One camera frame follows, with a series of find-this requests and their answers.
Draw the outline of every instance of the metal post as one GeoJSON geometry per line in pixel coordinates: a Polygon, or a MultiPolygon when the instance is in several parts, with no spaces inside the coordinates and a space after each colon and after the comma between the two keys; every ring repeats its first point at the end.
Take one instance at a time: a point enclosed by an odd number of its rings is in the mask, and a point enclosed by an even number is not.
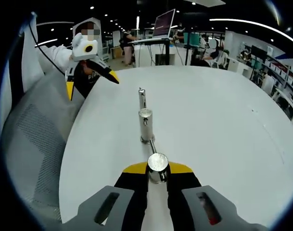
{"type": "Polygon", "coordinates": [[[148,175],[151,182],[160,184],[166,182],[168,159],[162,153],[154,153],[148,158],[148,175]]]}
{"type": "Polygon", "coordinates": [[[153,135],[153,112],[150,109],[142,108],[139,111],[139,121],[141,130],[141,142],[149,143],[154,140],[153,135]]]}
{"type": "Polygon", "coordinates": [[[146,94],[145,90],[139,88],[139,101],[140,101],[140,109],[146,108],[146,94]]]}

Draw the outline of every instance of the monitor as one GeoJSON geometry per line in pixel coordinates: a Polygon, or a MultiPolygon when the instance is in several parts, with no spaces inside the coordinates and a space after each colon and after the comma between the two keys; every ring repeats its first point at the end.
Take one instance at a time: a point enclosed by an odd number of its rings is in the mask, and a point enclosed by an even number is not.
{"type": "Polygon", "coordinates": [[[174,13],[175,9],[168,11],[156,18],[153,38],[169,37],[174,13]]]}
{"type": "Polygon", "coordinates": [[[265,60],[267,58],[267,51],[262,50],[256,46],[252,46],[251,47],[251,55],[254,55],[257,58],[260,58],[261,60],[263,60],[263,62],[265,62],[265,60]]]}

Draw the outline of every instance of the chair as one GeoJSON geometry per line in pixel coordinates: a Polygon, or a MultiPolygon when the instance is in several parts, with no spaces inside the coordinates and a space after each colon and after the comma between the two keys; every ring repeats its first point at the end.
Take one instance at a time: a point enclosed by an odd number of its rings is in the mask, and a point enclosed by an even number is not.
{"type": "Polygon", "coordinates": [[[223,66],[223,68],[226,68],[228,64],[228,54],[223,52],[222,55],[218,58],[212,61],[211,67],[212,68],[219,68],[220,66],[223,66]]]}
{"type": "Polygon", "coordinates": [[[110,58],[109,56],[109,47],[102,48],[102,60],[107,61],[110,58]]]}
{"type": "Polygon", "coordinates": [[[61,223],[62,157],[83,101],[77,90],[69,101],[64,76],[55,70],[28,90],[3,127],[0,146],[9,176],[44,229],[61,223]]]}
{"type": "Polygon", "coordinates": [[[275,85],[274,78],[272,76],[266,75],[261,89],[270,96],[274,85],[275,85]]]}

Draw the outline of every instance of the black shirt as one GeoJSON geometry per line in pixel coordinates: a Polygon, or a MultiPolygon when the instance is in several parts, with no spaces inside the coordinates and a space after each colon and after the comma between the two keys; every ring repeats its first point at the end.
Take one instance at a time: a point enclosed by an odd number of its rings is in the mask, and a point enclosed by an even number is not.
{"type": "Polygon", "coordinates": [[[127,32],[125,32],[123,34],[123,46],[124,47],[131,47],[132,46],[132,44],[129,43],[129,42],[132,42],[132,40],[127,38],[128,35],[130,35],[130,34],[127,32]]]}
{"type": "Polygon", "coordinates": [[[75,70],[75,87],[86,98],[99,77],[100,75],[95,71],[89,76],[84,74],[82,66],[79,65],[75,70]]]}
{"type": "Polygon", "coordinates": [[[210,54],[210,57],[212,57],[213,59],[217,58],[218,56],[219,56],[219,51],[215,51],[210,54]]]}

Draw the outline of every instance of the white round table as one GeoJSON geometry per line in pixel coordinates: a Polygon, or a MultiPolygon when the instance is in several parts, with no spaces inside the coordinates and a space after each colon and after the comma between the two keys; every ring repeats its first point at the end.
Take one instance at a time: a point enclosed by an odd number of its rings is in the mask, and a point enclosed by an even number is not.
{"type": "MultiPolygon", "coordinates": [[[[237,207],[265,226],[293,195],[293,127],[260,88],[240,74],[195,66],[156,66],[117,72],[120,84],[100,78],[67,141],[59,185],[62,222],[124,168],[147,161],[140,142],[139,87],[153,110],[158,152],[189,166],[237,207]]],[[[165,185],[150,184],[142,230],[173,230],[165,185]]]]}

